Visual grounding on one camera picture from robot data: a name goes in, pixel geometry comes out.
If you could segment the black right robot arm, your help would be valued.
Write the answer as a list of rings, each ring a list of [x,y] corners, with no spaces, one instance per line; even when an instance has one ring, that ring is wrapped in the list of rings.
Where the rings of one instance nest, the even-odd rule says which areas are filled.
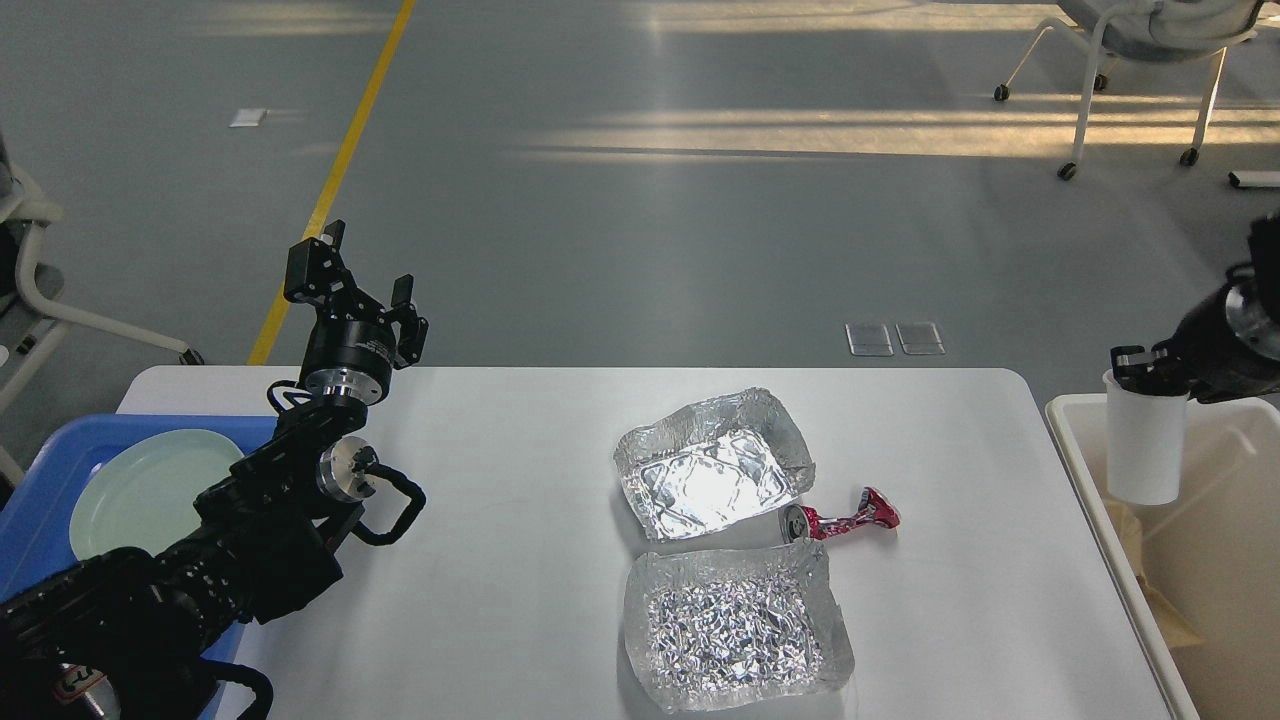
[[[1172,334],[1151,348],[1116,346],[1111,373],[1129,392],[1221,404],[1275,395],[1279,387],[1279,219],[1251,223],[1251,258],[1226,270]]]

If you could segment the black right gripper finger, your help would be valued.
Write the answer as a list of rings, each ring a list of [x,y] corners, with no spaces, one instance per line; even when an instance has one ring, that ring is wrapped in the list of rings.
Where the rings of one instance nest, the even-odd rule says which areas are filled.
[[[1111,377],[1126,392],[1149,397],[1189,397],[1193,379],[1183,356],[1170,343],[1110,350]]]

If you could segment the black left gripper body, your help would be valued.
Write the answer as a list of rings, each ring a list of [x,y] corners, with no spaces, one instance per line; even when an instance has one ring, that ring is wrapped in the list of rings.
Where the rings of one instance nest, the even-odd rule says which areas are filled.
[[[390,395],[393,372],[422,359],[428,331],[413,304],[323,314],[308,337],[298,387],[376,405]]]

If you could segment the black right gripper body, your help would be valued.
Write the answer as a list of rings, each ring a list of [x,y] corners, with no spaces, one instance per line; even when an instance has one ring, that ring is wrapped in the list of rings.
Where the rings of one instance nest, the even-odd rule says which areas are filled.
[[[1199,404],[1279,389],[1277,292],[1234,281],[1189,311],[1165,341],[1175,375]]]

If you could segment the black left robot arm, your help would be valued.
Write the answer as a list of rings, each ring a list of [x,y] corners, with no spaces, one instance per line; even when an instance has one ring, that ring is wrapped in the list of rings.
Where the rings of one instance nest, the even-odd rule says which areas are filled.
[[[3,602],[5,719],[197,719],[225,684],[265,719],[271,682],[206,657],[232,626],[300,611],[343,575],[349,538],[399,541],[425,491],[358,438],[394,372],[421,357],[413,277],[389,304],[346,266],[343,220],[291,247],[282,296],[315,309],[296,380],[268,388],[271,438],[193,502],[198,527],[160,553],[81,560]]]

